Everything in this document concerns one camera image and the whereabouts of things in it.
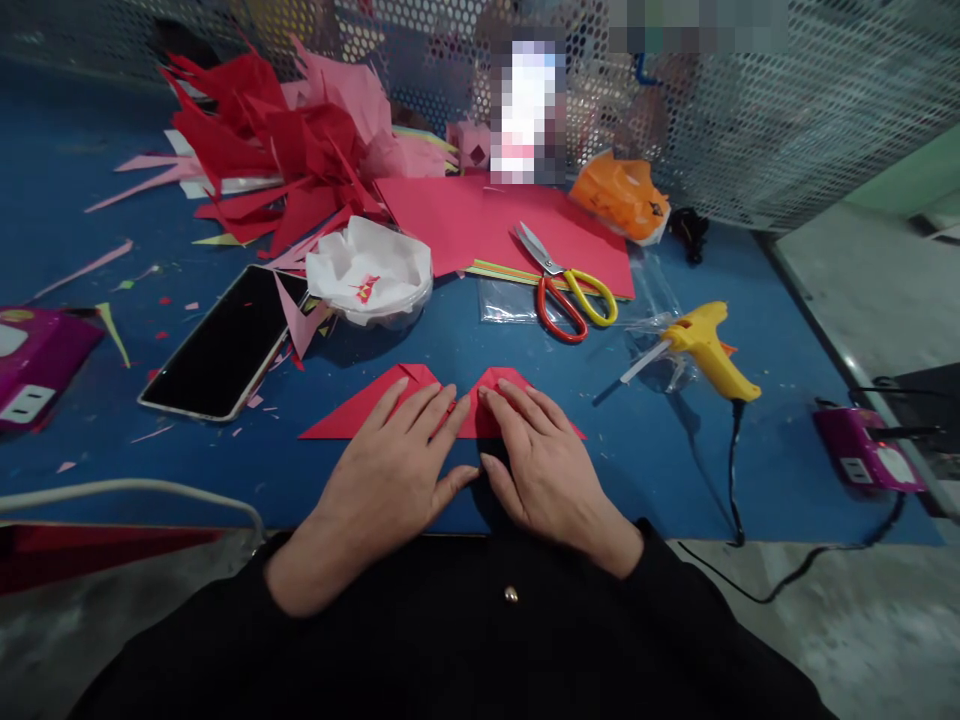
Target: blue tabletop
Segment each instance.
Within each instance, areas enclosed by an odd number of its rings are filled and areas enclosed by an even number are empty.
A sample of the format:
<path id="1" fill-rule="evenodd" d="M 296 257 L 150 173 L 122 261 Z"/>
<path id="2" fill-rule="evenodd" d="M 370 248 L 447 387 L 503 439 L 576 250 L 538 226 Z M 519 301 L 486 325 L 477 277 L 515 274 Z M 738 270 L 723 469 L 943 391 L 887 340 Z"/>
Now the blue tabletop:
<path id="1" fill-rule="evenodd" d="M 647 516 L 668 537 L 729 539 L 726 454 L 731 410 L 706 382 L 676 396 L 639 385 L 594 398 L 627 363 L 620 328 L 594 329 L 563 345 L 537 325 L 479 322 L 477 281 L 441 283 L 421 320 L 398 336 L 341 323 L 317 338 L 305 372 L 289 361 L 267 376 L 265 403 L 228 425 L 162 417 L 136 404 L 149 370 L 163 365 L 193 327 L 184 305 L 209 309 L 256 247 L 191 245 L 219 232 L 194 220 L 197 201 L 177 186 L 151 190 L 91 214 L 84 208 L 119 192 L 142 173 L 113 173 L 133 155 L 166 150 L 162 131 L 176 105 L 165 91 L 131 89 L 3 63 L 0 88 L 6 187 L 0 305 L 18 304 L 124 239 L 133 250 L 51 293 L 43 307 L 109 301 L 136 364 L 123 367 L 108 337 L 98 345 L 41 433 L 0 441 L 0 493 L 124 477 L 192 485 L 253 504 L 268 527 L 295 526 L 314 506 L 345 441 L 298 441 L 313 423 L 398 362 L 425 363 L 466 392 L 489 366 L 515 367 L 550 394 L 586 433 L 607 494 L 631 518 Z M 747 408 L 737 461 L 738 500 L 752 540 L 854 542 L 887 515 L 890 498 L 852 495 L 839 481 L 811 420 L 817 396 L 846 397 L 840 375 L 787 291 L 743 230 L 714 227 L 702 266 L 687 266 L 671 238 L 657 248 L 664 274 L 686 310 L 725 300 L 724 341 L 763 388 Z M 152 264 L 162 273 L 110 293 Z M 161 297 L 173 300 L 160 305 Z M 170 337 L 155 339 L 158 332 Z M 230 358 L 224 357 L 224 363 Z M 263 412 L 263 407 L 277 410 Z M 161 425 L 162 435 L 130 441 Z M 243 428 L 236 437 L 233 432 Z M 448 465 L 476 464 L 476 441 L 456 443 Z M 76 467 L 55 474 L 64 461 Z M 438 520 L 441 532 L 484 532 L 490 514 L 482 482 Z M 230 527 L 244 516 L 179 497 L 116 493 L 30 510 L 36 521 Z M 940 542 L 911 498 L 889 541 Z"/>

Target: scissors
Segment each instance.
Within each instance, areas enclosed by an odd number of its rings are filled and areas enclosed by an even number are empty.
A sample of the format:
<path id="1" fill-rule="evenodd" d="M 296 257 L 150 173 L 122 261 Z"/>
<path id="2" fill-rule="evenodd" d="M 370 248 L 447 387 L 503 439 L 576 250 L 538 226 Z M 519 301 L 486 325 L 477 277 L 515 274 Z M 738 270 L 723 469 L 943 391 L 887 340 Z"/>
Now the scissors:
<path id="1" fill-rule="evenodd" d="M 577 309 L 573 306 L 573 303 L 567 299 L 566 295 L 557 289 L 557 286 L 553 281 L 557 275 L 563 275 L 563 279 L 567 281 L 567 285 L 570 286 L 570 290 L 572 290 L 573 294 L 577 297 L 577 302 L 580 303 L 580 307 L 583 308 L 583 311 L 587 314 L 587 317 L 593 320 L 595 324 L 599 325 L 600 327 L 610 327 L 617 321 L 617 301 L 614 299 L 613 293 L 610 292 L 610 288 L 592 275 L 588 275 L 580 270 L 567 269 L 557 265 L 555 262 L 553 262 L 553 259 L 550 257 L 550 253 L 547 252 L 547 249 L 543 246 L 543 243 L 541 243 L 540 240 L 537 239 L 537 236 L 531 232 L 530 228 L 528 228 L 522 222 L 520 223 L 520 228 L 518 229 L 515 227 L 513 231 L 516 233 L 517 237 L 520 238 L 520 242 L 523 243 L 523 246 L 527 249 L 527 252 L 530 253 L 530 256 L 540 263 L 540 266 L 543 268 L 543 275 L 540 277 L 540 282 L 537 284 L 537 315 L 540 316 L 541 322 L 546 325 L 547 330 L 552 335 L 564 340 L 565 342 L 578 343 L 586 340 L 588 332 L 587 322 L 583 319 L 583 315 L 577 311 Z M 593 309 L 593 306 L 583 294 L 583 289 L 580 287 L 580 282 L 584 282 L 587 285 L 592 286 L 597 292 L 600 293 L 603 299 L 607 301 L 607 307 L 609 308 L 609 311 L 606 317 Z M 573 320 L 574 325 L 577 326 L 576 335 L 564 332 L 550 319 L 550 316 L 547 314 L 548 290 L 553 298 L 564 309 L 570 319 Z"/>

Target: perforated metal sheet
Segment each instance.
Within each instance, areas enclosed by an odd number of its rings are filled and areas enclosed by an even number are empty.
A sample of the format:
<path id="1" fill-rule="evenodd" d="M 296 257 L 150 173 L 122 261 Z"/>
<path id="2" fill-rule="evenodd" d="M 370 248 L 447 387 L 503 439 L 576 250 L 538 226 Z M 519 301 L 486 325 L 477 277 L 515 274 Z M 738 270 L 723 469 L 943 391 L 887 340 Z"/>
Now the perforated metal sheet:
<path id="1" fill-rule="evenodd" d="M 489 117 L 491 38 L 563 27 L 570 160 L 614 145 L 650 159 L 675 206 L 762 229 L 801 225 L 960 121 L 956 0 L 792 0 L 789 53 L 649 55 L 662 84 L 643 88 L 635 59 L 609 52 L 606 0 L 6 0 L 0 50 L 158 82 L 155 17 L 222 59 L 245 50 L 239 27 L 282 79 L 290 33 L 369 62 L 441 133 Z"/>

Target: gray floor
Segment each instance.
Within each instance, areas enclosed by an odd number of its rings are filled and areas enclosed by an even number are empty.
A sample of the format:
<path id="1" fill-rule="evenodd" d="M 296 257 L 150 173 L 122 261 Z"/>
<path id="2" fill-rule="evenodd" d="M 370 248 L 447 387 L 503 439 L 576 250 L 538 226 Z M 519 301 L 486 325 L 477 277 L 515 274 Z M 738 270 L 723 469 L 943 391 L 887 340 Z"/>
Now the gray floor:
<path id="1" fill-rule="evenodd" d="M 835 245 L 843 242 L 843 252 Z M 838 206 L 781 248 L 871 374 L 960 356 L 960 248 L 915 242 L 902 224 Z M 957 528 L 942 528 L 956 541 Z M 218 543 L 0 598 L 0 718 L 62 718 L 139 630 L 244 562 L 239 533 Z M 762 594 L 805 546 L 694 552 Z M 722 583 L 741 621 L 799 665 L 841 718 L 960 718 L 960 547 L 881 547 L 822 557 L 775 603 Z"/>

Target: scissors blade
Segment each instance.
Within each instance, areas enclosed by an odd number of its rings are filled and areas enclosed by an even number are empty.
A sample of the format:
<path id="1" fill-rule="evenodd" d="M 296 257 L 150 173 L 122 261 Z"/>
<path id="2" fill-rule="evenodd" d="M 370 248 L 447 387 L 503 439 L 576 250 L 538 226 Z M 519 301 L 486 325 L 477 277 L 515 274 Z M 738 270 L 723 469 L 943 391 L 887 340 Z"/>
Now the scissors blade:
<path id="1" fill-rule="evenodd" d="M 547 252 L 543 243 L 533 234 L 530 228 L 521 222 L 520 229 L 514 228 L 514 230 L 517 233 L 517 237 L 520 238 L 520 241 L 523 243 L 523 246 L 527 249 L 527 252 L 530 253 L 534 260 L 540 263 L 540 266 L 545 272 L 550 275 L 559 275 L 563 272 L 563 268 L 553 262 L 550 253 Z"/>

